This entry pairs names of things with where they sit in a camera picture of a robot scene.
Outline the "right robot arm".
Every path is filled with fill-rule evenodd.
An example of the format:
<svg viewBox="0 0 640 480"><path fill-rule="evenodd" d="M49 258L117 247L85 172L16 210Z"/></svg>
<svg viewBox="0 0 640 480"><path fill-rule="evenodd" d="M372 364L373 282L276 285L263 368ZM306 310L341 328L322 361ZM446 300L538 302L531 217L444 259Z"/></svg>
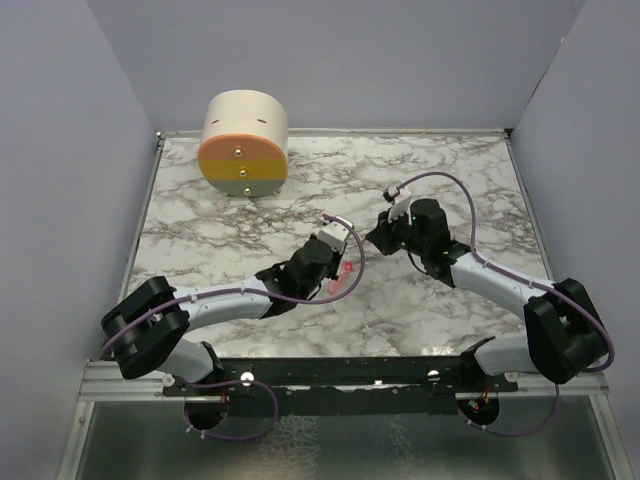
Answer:
<svg viewBox="0 0 640 480"><path fill-rule="evenodd" d="M478 259L469 245L451 236L445 211L433 199L380 213L365 238L381 254L404 251L422 264L427 276L477 294L523 320L523 336L491 337L466 350L470 360L460 365L459 378L469 390L481 391L506 373L538 373L565 384L609 352L602 322L580 282L529 280Z"/></svg>

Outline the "pink strap keyring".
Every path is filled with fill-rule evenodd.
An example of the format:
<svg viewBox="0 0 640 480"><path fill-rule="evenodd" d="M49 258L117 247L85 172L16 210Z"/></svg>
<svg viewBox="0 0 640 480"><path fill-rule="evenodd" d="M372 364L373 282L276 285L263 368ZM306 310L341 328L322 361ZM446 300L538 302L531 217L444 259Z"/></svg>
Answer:
<svg viewBox="0 0 640 480"><path fill-rule="evenodd" d="M352 261L342 262L338 270L337 277L333 279L327 286L327 292L330 296L335 296L342 290L344 283L348 279L353 269L354 265Z"/></svg>

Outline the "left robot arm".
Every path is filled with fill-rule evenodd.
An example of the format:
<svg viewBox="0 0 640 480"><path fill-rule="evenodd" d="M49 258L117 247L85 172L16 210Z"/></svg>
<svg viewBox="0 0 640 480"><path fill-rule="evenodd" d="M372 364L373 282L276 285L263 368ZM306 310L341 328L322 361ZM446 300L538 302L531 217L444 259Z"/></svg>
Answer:
<svg viewBox="0 0 640 480"><path fill-rule="evenodd" d="M209 289L173 287L164 276L148 279L101 320L105 344L122 376L154 370L177 374L206 395L220 385L211 347L183 339L186 332L240 319L263 319L312 302L326 279L335 280L349 233L331 222L310 236L287 261L249 279Z"/></svg>

